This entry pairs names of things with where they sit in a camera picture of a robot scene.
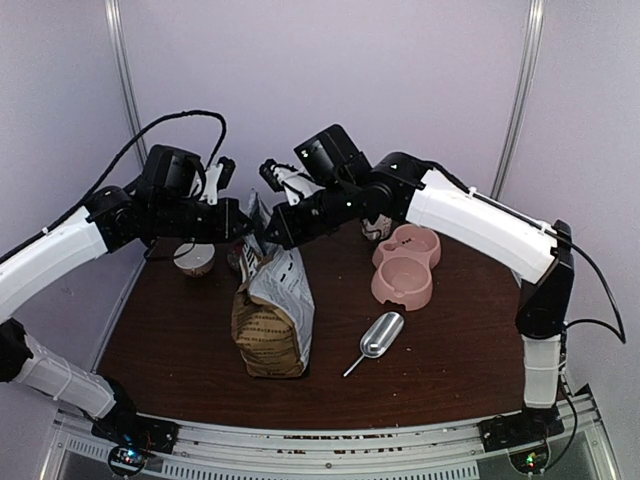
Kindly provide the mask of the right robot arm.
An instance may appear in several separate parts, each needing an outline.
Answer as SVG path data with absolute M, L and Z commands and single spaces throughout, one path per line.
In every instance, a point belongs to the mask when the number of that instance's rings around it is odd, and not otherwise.
M 556 397 L 566 332 L 565 315 L 574 283 L 569 226 L 522 215 L 466 186 L 442 165 L 392 152 L 372 166 L 364 154 L 347 156 L 303 147 L 305 168 L 273 159 L 260 175 L 285 202 L 275 206 L 268 241 L 293 249 L 356 218 L 398 222 L 372 262 L 380 302 L 401 303 L 429 291 L 434 258 L 421 234 L 434 231 L 509 269 L 518 279 L 515 324 L 524 346 L 523 407 L 513 419 L 519 440 L 530 442 L 558 418 Z

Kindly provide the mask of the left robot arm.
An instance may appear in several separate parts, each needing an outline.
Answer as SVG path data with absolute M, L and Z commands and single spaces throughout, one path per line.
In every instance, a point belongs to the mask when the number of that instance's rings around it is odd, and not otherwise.
M 1 263 L 1 379 L 78 407 L 123 444 L 137 442 L 144 424 L 126 394 L 44 348 L 14 315 L 37 293 L 76 268 L 139 240 L 192 244 L 234 241 L 250 229 L 238 200 L 222 198 L 235 163 L 203 166 L 198 155 L 165 145 L 151 148 L 142 174 L 125 187 L 107 186 L 71 215 Z

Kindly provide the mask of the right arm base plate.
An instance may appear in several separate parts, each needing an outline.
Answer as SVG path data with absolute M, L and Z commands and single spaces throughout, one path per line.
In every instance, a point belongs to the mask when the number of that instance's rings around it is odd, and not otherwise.
M 555 409 L 522 410 L 498 415 L 477 425 L 485 452 L 511 449 L 564 432 L 564 424 Z

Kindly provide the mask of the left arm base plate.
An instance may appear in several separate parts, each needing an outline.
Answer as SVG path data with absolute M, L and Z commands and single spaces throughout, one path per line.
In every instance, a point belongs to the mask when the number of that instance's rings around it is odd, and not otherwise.
M 130 424 L 109 423 L 106 419 L 92 419 L 91 433 L 119 446 L 144 453 L 171 454 L 178 437 L 175 422 L 136 416 Z

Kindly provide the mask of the brown pet food bag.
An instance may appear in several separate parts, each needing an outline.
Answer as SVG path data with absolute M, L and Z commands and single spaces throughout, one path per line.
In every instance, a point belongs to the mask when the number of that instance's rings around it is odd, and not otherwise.
M 248 199 L 253 231 L 236 244 L 240 286 L 232 303 L 231 336 L 254 378 L 298 378 L 307 370 L 315 303 L 302 255 L 263 239 L 271 219 L 257 191 Z

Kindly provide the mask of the metal food scoop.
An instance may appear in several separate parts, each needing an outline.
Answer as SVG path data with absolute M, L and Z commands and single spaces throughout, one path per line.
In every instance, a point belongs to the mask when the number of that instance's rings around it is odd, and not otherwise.
M 386 312 L 376 319 L 359 342 L 360 355 L 343 373 L 349 376 L 364 359 L 383 356 L 404 327 L 404 318 L 398 312 Z

